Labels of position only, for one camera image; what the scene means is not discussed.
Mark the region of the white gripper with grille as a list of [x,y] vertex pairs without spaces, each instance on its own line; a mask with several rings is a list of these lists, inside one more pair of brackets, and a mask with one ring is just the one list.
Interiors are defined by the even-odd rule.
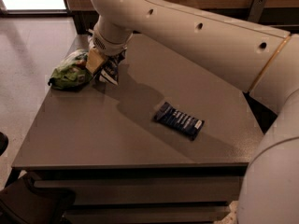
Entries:
[[95,24],[93,27],[95,48],[89,50],[86,63],[87,70],[94,76],[107,61],[107,56],[120,54],[127,49],[132,36],[132,30],[122,29],[113,24],[108,26]]

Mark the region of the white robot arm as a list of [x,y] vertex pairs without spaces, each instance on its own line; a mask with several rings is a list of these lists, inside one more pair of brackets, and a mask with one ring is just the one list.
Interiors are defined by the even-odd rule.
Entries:
[[244,176],[237,224],[299,224],[299,35],[164,0],[91,2],[104,54],[138,31],[277,113]]

